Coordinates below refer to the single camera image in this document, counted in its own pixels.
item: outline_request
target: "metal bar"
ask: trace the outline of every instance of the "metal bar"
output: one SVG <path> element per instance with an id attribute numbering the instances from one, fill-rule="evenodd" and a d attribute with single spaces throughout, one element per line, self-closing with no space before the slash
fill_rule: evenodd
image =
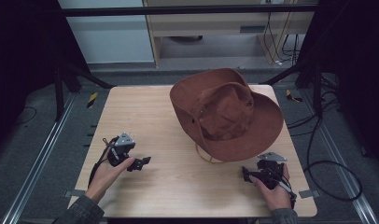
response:
<path id="1" fill-rule="evenodd" d="M 301 91 L 301 93 L 303 96 L 303 100 L 309 107 L 309 110 L 312 113 L 315 113 L 315 110 L 312 106 L 312 96 L 310 96 L 310 93 L 308 91 Z M 323 136 L 323 140 L 327 146 L 327 151 L 329 152 L 331 159 L 347 167 L 344 158 L 342 157 L 338 147 L 335 145 L 335 142 L 330 135 L 329 129 L 323 122 L 320 124 L 320 133 Z M 344 183 L 344 187 L 346 188 L 346 192 L 348 193 L 348 195 L 350 197 L 356 196 L 358 192 L 358 184 L 356 179 L 342 168 L 338 168 L 337 171 L 342 182 Z M 355 206 L 355 209 L 358 211 L 358 215 L 363 223 L 379 223 L 378 219 L 375 216 L 375 213 L 373 212 L 364 194 L 362 194 L 357 200 L 353 201 L 353 205 Z"/>
<path id="2" fill-rule="evenodd" d="M 67 99 L 65 110 L 62 115 L 62 118 L 55 122 L 55 124 L 52 127 L 52 130 L 49 133 L 49 136 L 44 143 L 44 146 L 41 148 L 41 151 L 38 154 L 37 159 L 35 160 L 35 163 L 33 164 L 33 167 L 29 173 L 29 175 L 26 177 L 26 180 L 24 181 L 23 185 L 21 186 L 21 190 L 19 191 L 18 195 L 16 196 L 14 202 L 9 207 L 8 211 L 6 212 L 3 223 L 4 224 L 15 224 L 18 222 L 21 212 L 23 211 L 24 206 L 26 205 L 27 201 L 29 200 L 30 195 L 33 192 L 33 189 L 35 187 L 35 184 L 45 166 L 47 163 L 48 157 L 50 152 L 52 151 L 56 140 L 67 120 L 67 117 L 72 109 L 73 102 L 76 98 L 75 93 L 70 93 L 69 97 Z"/>
<path id="3" fill-rule="evenodd" d="M 335 5 L 319 4 L 275 4 L 275 5 L 227 5 L 227 6 L 184 6 L 184 7 L 108 7 L 108 8 L 63 8 L 59 10 L 40 10 L 35 13 L 43 16 L 97 17 L 133 16 L 166 14 L 204 14 L 204 13 L 250 13 L 250 12 L 308 12 L 332 9 Z"/>

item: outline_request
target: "hand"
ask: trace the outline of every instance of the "hand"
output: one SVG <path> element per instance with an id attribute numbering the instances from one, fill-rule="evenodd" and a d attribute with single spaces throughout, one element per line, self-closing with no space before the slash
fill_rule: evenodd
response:
<path id="1" fill-rule="evenodd" d="M 289 174 L 288 174 L 288 167 L 284 163 L 283 165 L 283 176 L 288 180 Z M 255 176 L 250 176 L 250 180 L 254 183 L 254 186 L 256 186 L 265 202 L 268 206 L 268 209 L 272 212 L 275 209 L 278 208 L 291 208 L 291 200 L 288 192 L 283 189 L 280 185 L 276 185 L 274 189 L 268 189 L 262 181 L 260 181 Z"/>
<path id="2" fill-rule="evenodd" d="M 85 192 L 85 195 L 92 199 L 94 202 L 99 203 L 100 200 L 105 196 L 105 192 L 108 188 L 117 180 L 118 176 L 122 171 L 126 170 L 134 162 L 134 158 L 130 157 L 123 161 L 120 165 L 114 167 L 108 160 L 107 155 L 111 148 L 109 148 L 103 157 L 103 162 L 97 168 L 94 174 L 93 180 Z"/>

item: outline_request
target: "person's right hand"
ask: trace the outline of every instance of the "person's right hand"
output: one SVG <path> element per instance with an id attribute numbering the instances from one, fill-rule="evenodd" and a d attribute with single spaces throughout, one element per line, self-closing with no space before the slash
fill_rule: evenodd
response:
<path id="1" fill-rule="evenodd" d="M 288 181 L 288 167 L 285 163 L 283 165 L 283 176 Z M 266 205 L 268 206 L 268 209 L 271 212 L 278 208 L 291 208 L 290 195 L 285 189 L 283 189 L 283 187 L 281 187 L 280 185 L 276 185 L 274 189 L 268 189 L 262 183 L 262 181 L 260 181 L 255 176 L 251 175 L 249 178 L 253 182 L 254 186 L 256 186 L 260 190 L 266 202 Z"/>

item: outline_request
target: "tape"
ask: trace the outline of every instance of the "tape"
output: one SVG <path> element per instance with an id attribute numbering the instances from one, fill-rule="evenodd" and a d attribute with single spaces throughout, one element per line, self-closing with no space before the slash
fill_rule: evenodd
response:
<path id="1" fill-rule="evenodd" d="M 308 190 L 300 191 L 299 193 L 300 193 L 300 196 L 302 199 L 303 198 L 309 198 L 309 197 L 317 198 L 317 197 L 321 196 L 321 194 L 320 194 L 320 192 L 318 192 L 318 190 L 311 191 L 308 189 Z"/>
<path id="2" fill-rule="evenodd" d="M 64 198 L 70 198 L 72 196 L 80 197 L 83 194 L 85 194 L 85 190 L 83 190 L 83 189 L 73 189 L 73 190 L 67 190 L 64 193 L 63 196 L 64 196 Z"/>
<path id="3" fill-rule="evenodd" d="M 96 100 L 97 92 L 91 94 L 90 100 L 88 101 L 87 108 L 91 108 L 93 106 L 94 101 Z"/>
<path id="4" fill-rule="evenodd" d="M 288 98 L 289 100 L 298 102 L 298 103 L 302 102 L 302 98 L 300 98 L 300 97 L 297 97 L 297 98 L 292 97 L 290 90 L 286 90 L 286 98 Z"/>

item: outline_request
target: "person's left hand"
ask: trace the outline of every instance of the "person's left hand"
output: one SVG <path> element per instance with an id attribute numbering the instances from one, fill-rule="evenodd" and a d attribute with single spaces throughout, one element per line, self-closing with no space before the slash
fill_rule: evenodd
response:
<path id="1" fill-rule="evenodd" d="M 110 149 L 111 148 L 107 150 L 105 157 L 103 158 L 104 161 L 100 163 L 91 184 L 88 186 L 88 190 L 85 192 L 85 195 L 96 203 L 99 203 L 105 196 L 105 192 L 117 180 L 120 173 L 126 170 L 134 162 L 134 158 L 130 157 L 120 165 L 116 167 L 112 166 L 108 160 L 106 160 Z"/>

